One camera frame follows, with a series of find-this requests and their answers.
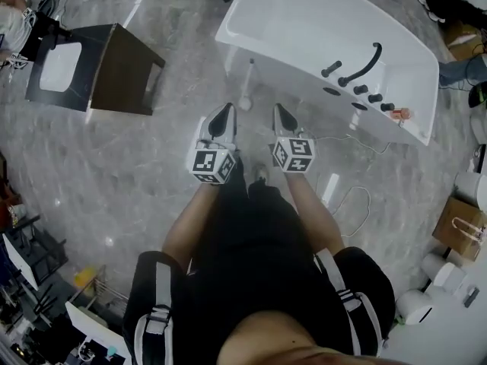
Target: white cable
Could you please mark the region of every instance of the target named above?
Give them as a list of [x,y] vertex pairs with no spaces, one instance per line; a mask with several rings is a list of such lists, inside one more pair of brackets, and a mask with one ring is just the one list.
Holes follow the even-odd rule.
[[345,196],[343,197],[342,201],[340,202],[338,208],[335,210],[335,212],[332,213],[332,216],[335,216],[335,214],[338,212],[338,210],[342,207],[343,203],[345,202],[345,200],[347,199],[347,196],[349,195],[349,193],[354,189],[363,189],[364,191],[366,191],[367,193],[367,197],[368,197],[368,202],[367,202],[367,216],[365,217],[364,221],[361,223],[360,226],[358,226],[357,230],[355,230],[353,233],[349,234],[349,235],[344,235],[342,234],[342,236],[344,238],[352,238],[365,224],[365,222],[367,221],[368,217],[371,216],[371,202],[372,202],[372,197],[371,197],[371,193],[368,191],[367,188],[365,188],[364,186],[353,186],[351,187],[347,193],[345,193]]
[[315,140],[316,141],[321,141],[322,139],[335,139],[336,141],[344,141],[346,139],[353,139],[354,141],[357,141],[359,144],[361,144],[364,148],[371,149],[374,153],[379,154],[379,155],[384,154],[387,151],[387,149],[389,148],[389,146],[390,146],[390,142],[389,142],[387,144],[386,148],[384,148],[382,151],[377,151],[374,148],[371,148],[370,146],[367,146],[365,143],[362,143],[356,137],[352,137],[349,134],[346,134],[346,136],[344,138],[337,138],[337,137],[319,137],[319,138],[316,138],[315,137]]
[[[318,141],[322,140],[322,139],[335,139],[336,141],[344,141],[346,139],[353,139],[354,141],[357,141],[360,145],[362,145],[364,148],[367,148],[367,149],[370,149],[372,150],[374,153],[378,154],[378,155],[382,155],[384,154],[387,149],[389,148],[390,146],[390,142],[387,144],[387,146],[382,150],[382,151],[377,151],[375,150],[374,148],[370,147],[370,146],[367,146],[365,143],[362,143],[361,141],[359,141],[356,137],[352,137],[351,135],[349,134],[346,134],[346,136],[344,138],[337,138],[337,137],[319,137],[317,138],[312,132],[310,132],[309,130],[307,130],[310,135],[314,138],[316,144],[316,149],[317,149],[317,154],[318,154],[318,158],[320,158],[320,149],[318,148]],[[321,173],[318,173],[318,179],[317,179],[317,187],[315,189],[315,192],[317,192],[317,189],[318,189],[318,185],[320,184],[320,177],[321,177]],[[358,226],[358,228],[351,234],[342,234],[342,236],[344,238],[352,238],[364,225],[365,225],[365,222],[367,222],[367,219],[369,216],[371,216],[371,203],[372,203],[372,197],[371,197],[371,193],[368,191],[367,188],[365,188],[364,186],[353,186],[351,187],[347,193],[345,193],[345,196],[343,197],[343,200],[340,202],[338,208],[335,210],[335,212],[332,213],[332,216],[334,216],[336,214],[336,212],[342,207],[343,203],[345,202],[345,200],[347,199],[347,196],[349,195],[349,193],[354,189],[363,189],[366,191],[367,193],[367,197],[368,197],[368,202],[367,202],[367,216],[365,217],[364,221],[361,223],[360,226]]]

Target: white container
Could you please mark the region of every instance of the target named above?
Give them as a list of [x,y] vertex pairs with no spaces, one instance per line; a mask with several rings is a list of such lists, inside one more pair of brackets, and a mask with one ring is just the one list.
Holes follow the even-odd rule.
[[407,325],[423,322],[434,308],[430,296],[416,289],[408,290],[397,299],[396,307]]
[[[430,141],[438,61],[415,35],[368,0],[233,0],[215,39],[229,75],[244,82],[253,60],[250,82],[336,114],[352,134],[362,129],[382,141]],[[377,64],[341,87],[339,78],[370,62],[374,43],[383,47]],[[337,61],[342,66],[324,78],[321,71]],[[369,93],[355,94],[354,87],[363,84]],[[369,94],[384,99],[371,103]],[[380,110],[381,103],[409,108],[414,116],[399,125]]]
[[427,254],[421,263],[421,269],[436,287],[441,287],[446,282],[454,268],[455,265],[451,262],[446,262],[439,255],[431,253]]
[[455,264],[447,262],[439,255],[427,254],[421,263],[421,269],[426,273],[435,287],[442,287],[449,294],[454,295],[466,273]]
[[487,212],[487,176],[480,173],[460,172],[455,178],[458,197]]

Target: jeans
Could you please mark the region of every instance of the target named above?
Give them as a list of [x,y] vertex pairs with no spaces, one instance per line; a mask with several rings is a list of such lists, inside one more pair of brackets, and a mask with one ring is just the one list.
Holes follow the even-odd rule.
[[452,85],[465,78],[470,81],[487,81],[487,66],[482,56],[447,64],[440,62],[440,85],[442,87]]

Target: black handle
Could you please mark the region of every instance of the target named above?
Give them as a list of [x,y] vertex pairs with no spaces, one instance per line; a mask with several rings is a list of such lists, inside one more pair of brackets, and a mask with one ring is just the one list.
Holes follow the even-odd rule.
[[361,85],[360,87],[353,88],[354,94],[366,94],[368,92],[367,85]]
[[324,78],[328,78],[329,75],[331,75],[336,69],[338,69],[340,66],[342,66],[342,61],[337,61],[333,65],[330,65],[328,68],[323,69],[321,71],[321,75]]
[[394,103],[382,103],[380,105],[380,110],[382,112],[387,112],[387,111],[394,111],[396,109],[396,106]]
[[353,75],[348,77],[340,77],[338,79],[338,85],[340,87],[342,88],[346,87],[350,81],[365,75],[375,66],[375,64],[380,58],[380,54],[382,54],[382,45],[379,42],[375,42],[373,43],[372,46],[377,47],[377,50],[375,51],[374,57],[372,57],[371,61],[367,64],[367,66],[365,66],[365,68],[357,71],[357,73],[354,73]]
[[372,94],[368,97],[368,101],[370,103],[378,103],[379,101],[382,101],[382,95],[381,94]]

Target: white bathtub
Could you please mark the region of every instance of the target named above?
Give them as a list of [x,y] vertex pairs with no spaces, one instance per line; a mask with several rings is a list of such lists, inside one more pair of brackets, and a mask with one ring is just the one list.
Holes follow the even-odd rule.
[[[234,0],[215,39],[228,74],[245,77],[254,59],[253,79],[325,106],[351,130],[359,127],[384,141],[429,143],[438,61],[412,33],[367,0]],[[340,87],[340,77],[369,63],[376,42],[383,47],[378,63]],[[322,69],[337,60],[342,67],[323,78]],[[363,84],[369,93],[355,95],[354,87]],[[378,93],[383,101],[369,103],[368,95]],[[399,125],[380,111],[382,103],[410,108],[413,117]]]

